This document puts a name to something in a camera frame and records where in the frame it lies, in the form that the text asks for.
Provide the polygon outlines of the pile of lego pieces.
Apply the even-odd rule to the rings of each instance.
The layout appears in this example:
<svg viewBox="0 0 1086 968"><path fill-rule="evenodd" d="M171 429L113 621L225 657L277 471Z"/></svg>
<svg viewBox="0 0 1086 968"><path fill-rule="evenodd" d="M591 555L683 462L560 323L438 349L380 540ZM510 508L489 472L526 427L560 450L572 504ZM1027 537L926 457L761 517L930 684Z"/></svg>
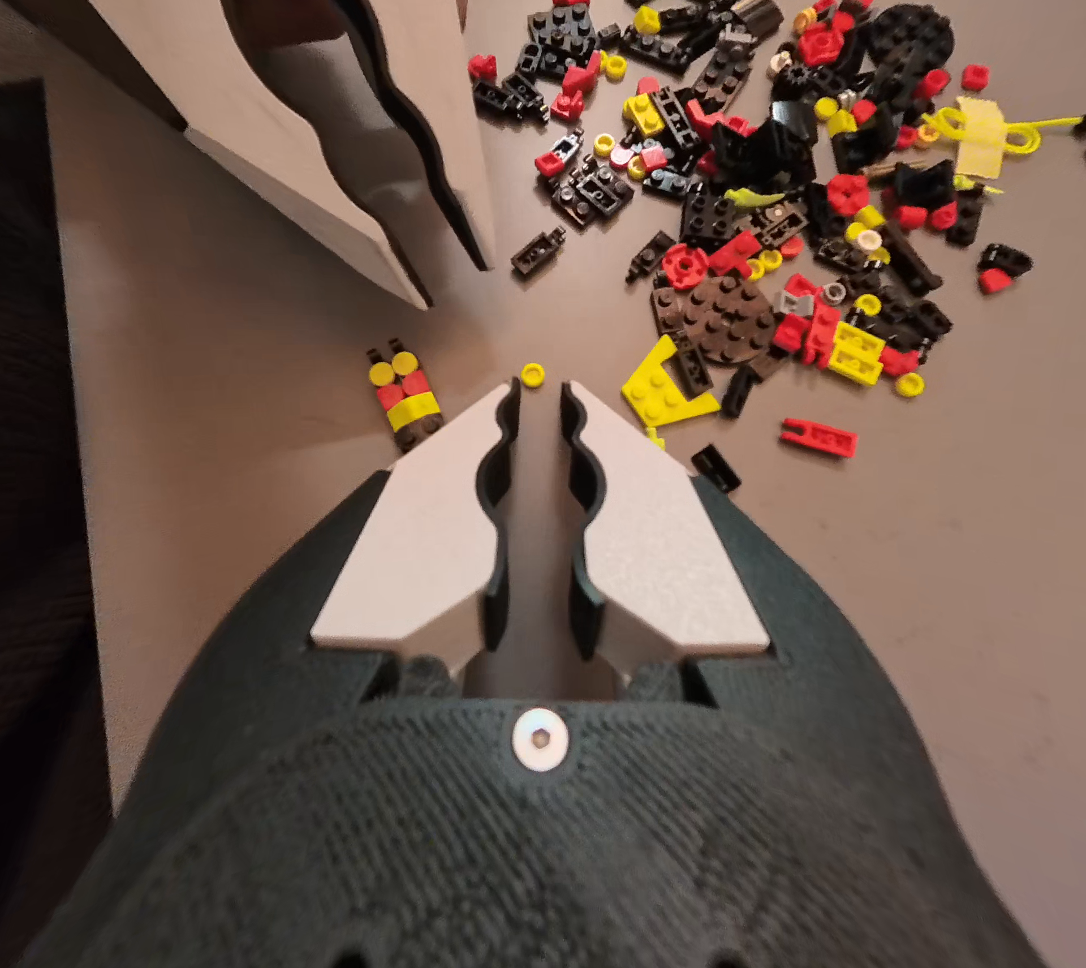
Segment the pile of lego pieces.
<svg viewBox="0 0 1086 968"><path fill-rule="evenodd" d="M915 2L816 0L772 53L763 120L736 114L762 45L784 32L775 0L623 0L598 25L591 0L527 17L506 76L468 62L484 120L557 124L536 189L577 230L605 225L635 191L674 202L678 226L630 260L649 284L658 340L622 385L662 447L662 426L738 419L788 363L862 388L925 391L921 367L954 330L925 234L967 251L1011 159L1045 133L1084 142L1084 114L1012 122L969 64L960 93L947 15Z"/></svg>

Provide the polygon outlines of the black lego clip plate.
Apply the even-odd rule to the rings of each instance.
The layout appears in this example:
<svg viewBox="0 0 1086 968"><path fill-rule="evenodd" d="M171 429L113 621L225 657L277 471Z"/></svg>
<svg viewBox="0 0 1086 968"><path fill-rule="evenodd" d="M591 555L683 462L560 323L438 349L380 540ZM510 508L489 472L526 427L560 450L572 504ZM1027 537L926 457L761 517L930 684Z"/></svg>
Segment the black lego clip plate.
<svg viewBox="0 0 1086 968"><path fill-rule="evenodd" d="M510 256L512 273L521 282L530 281L556 260L565 242L566 231L560 226L538 232Z"/></svg>

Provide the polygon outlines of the black yellow red lego assembly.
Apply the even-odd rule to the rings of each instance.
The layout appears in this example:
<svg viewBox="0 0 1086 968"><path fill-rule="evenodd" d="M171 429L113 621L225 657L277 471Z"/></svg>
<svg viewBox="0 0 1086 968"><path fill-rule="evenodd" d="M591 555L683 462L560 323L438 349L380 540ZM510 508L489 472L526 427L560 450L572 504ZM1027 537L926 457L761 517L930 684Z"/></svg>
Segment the black yellow red lego assembly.
<svg viewBox="0 0 1086 968"><path fill-rule="evenodd" d="M397 452L411 453L444 426L424 366L399 338L389 340L387 353L376 348L368 350L367 359L372 394L386 413Z"/></svg>

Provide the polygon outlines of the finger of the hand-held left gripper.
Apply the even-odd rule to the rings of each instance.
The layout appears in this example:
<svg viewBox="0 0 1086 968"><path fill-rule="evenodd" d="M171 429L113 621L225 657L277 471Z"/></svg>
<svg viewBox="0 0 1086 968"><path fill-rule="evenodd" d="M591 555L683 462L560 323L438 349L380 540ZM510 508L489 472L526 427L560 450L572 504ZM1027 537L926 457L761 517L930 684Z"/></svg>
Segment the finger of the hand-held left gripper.
<svg viewBox="0 0 1086 968"><path fill-rule="evenodd" d="M315 128L258 78L222 0L89 0L184 116L190 144L361 276L432 300L390 229L334 179Z"/></svg>
<svg viewBox="0 0 1086 968"><path fill-rule="evenodd" d="M487 168L457 0L333 0L378 104L414 146L429 191L477 269L493 269Z"/></svg>

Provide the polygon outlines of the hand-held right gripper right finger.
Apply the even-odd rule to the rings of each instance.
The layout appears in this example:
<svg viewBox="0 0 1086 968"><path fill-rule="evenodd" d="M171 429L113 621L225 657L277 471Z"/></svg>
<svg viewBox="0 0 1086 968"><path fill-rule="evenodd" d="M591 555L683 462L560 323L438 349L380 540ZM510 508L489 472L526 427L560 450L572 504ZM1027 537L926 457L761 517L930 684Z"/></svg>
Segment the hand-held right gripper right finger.
<svg viewBox="0 0 1086 968"><path fill-rule="evenodd" d="M582 514L568 616L582 661L749 657L770 637L694 477L574 380L561 385Z"/></svg>

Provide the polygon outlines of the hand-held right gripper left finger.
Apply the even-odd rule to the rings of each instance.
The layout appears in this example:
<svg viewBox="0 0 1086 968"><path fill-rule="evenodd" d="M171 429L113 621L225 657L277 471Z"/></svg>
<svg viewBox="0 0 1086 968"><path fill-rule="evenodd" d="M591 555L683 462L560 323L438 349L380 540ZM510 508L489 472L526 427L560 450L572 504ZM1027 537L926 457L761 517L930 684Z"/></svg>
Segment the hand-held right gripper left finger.
<svg viewBox="0 0 1086 968"><path fill-rule="evenodd" d="M382 478L310 636L397 661L471 662L508 621L508 533L522 384L500 384Z"/></svg>

